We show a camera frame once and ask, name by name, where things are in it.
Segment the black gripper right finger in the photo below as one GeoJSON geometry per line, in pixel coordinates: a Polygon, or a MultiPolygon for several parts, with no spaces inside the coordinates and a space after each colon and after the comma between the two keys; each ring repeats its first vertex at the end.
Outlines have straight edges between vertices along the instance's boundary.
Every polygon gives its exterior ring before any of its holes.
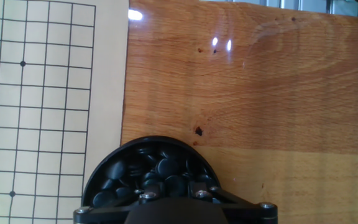
{"type": "Polygon", "coordinates": [[[213,203],[233,203],[247,205],[248,201],[240,198],[220,187],[208,187],[205,182],[190,182],[188,184],[189,198],[213,203]]]}

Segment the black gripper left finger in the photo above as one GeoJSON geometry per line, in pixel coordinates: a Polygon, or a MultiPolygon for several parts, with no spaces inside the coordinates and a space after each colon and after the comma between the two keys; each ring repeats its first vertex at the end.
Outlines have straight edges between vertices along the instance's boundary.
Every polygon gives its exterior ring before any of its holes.
{"type": "Polygon", "coordinates": [[[151,205],[153,207],[170,207],[170,199],[165,195],[162,182],[147,185],[144,189],[119,187],[112,191],[112,196],[104,196],[104,207],[136,207],[151,205]]]}

